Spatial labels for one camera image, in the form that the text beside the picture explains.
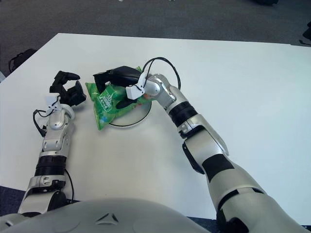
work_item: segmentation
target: gray carpet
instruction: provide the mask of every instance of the gray carpet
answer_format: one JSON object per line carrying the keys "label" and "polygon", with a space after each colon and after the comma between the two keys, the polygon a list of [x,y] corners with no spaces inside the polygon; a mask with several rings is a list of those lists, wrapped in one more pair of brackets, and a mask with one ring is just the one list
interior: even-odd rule
{"label": "gray carpet", "polygon": [[57,33],[258,41],[299,45],[311,0],[2,0],[0,70]]}

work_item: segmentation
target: black cable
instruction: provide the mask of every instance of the black cable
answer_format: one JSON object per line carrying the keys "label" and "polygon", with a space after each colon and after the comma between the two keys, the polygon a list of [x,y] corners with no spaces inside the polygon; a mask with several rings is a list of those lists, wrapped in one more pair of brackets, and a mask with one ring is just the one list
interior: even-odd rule
{"label": "black cable", "polygon": [[45,116],[41,115],[40,112],[46,113],[46,111],[43,111],[43,110],[37,110],[37,111],[38,111],[37,113],[39,113],[39,115],[40,115],[41,117],[48,117],[49,115],[51,115],[51,114],[54,112],[54,109],[52,109],[52,111],[51,111],[49,114],[45,115]]}
{"label": "black cable", "polygon": [[41,134],[41,136],[42,136],[42,137],[45,137],[45,134],[46,134],[45,130],[42,129],[42,128],[40,128],[39,125],[38,125],[38,123],[37,123],[36,120],[35,120],[35,115],[38,113],[38,111],[39,111],[39,110],[36,109],[36,110],[34,110],[34,112],[33,112],[34,124],[35,124],[35,127],[37,128],[37,130],[39,131],[39,133]]}
{"label": "black cable", "polygon": [[[54,103],[52,103],[52,106],[54,106],[54,104],[57,103],[58,98],[59,98],[59,96],[57,96],[57,100],[56,100]],[[50,116],[53,112],[54,112],[54,109],[52,109],[52,111],[51,111],[49,114],[45,115],[45,116],[41,115],[41,113],[46,113],[46,111],[44,111],[44,110],[38,110],[38,109],[36,109],[36,110],[34,110],[34,112],[33,112],[33,121],[34,121],[35,127],[38,129],[38,131],[39,131],[39,133],[41,134],[42,137],[45,137],[46,131],[45,131],[44,129],[42,129],[42,128],[39,127],[37,121],[35,120],[35,115],[36,115],[37,113],[39,113],[39,115],[40,115],[41,117],[48,117],[48,116]]]}
{"label": "black cable", "polygon": [[73,197],[74,197],[74,189],[73,189],[73,183],[72,183],[72,179],[71,176],[69,175],[69,172],[67,171],[67,169],[65,168],[65,172],[68,175],[68,178],[70,180],[70,185],[71,185],[71,189],[72,189],[72,194],[71,194],[71,203],[73,203]]}
{"label": "black cable", "polygon": [[173,66],[173,64],[172,64],[169,60],[167,60],[166,58],[164,58],[164,57],[155,57],[155,58],[153,58],[153,59],[150,59],[150,60],[149,60],[148,62],[146,62],[146,64],[144,65],[144,68],[142,69],[142,72],[144,72],[144,70],[145,70],[145,68],[147,67],[147,65],[151,62],[150,66],[149,66],[149,69],[148,69],[148,74],[149,74],[151,65],[152,65],[153,61],[155,61],[155,60],[164,61],[164,62],[168,63],[168,64],[173,68],[173,70],[174,70],[174,72],[175,72],[175,74],[176,74],[176,77],[177,77],[178,89],[180,90],[181,82],[180,82],[179,74],[178,74],[176,68]]}

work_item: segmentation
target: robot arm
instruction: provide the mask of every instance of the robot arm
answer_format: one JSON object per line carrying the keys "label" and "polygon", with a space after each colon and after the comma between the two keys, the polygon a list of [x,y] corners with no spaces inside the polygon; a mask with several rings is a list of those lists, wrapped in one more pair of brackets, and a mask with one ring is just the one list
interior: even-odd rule
{"label": "robot arm", "polygon": [[161,74],[142,73],[137,86],[127,87],[129,99],[146,93],[165,109],[185,139],[183,150],[194,170],[205,174],[223,232],[308,232],[240,166],[228,159],[221,137],[189,104],[180,90]]}
{"label": "robot arm", "polygon": [[44,111],[34,111],[35,125],[44,139],[35,175],[29,181],[19,214],[33,217],[67,204],[62,188],[66,183],[66,159],[74,129],[71,106],[85,101],[86,96],[79,81],[67,91],[63,85],[68,80],[78,79],[78,75],[62,71],[55,76],[50,93],[46,96],[47,111],[44,117],[48,117],[48,122],[44,129],[39,128],[35,121],[36,113]]}

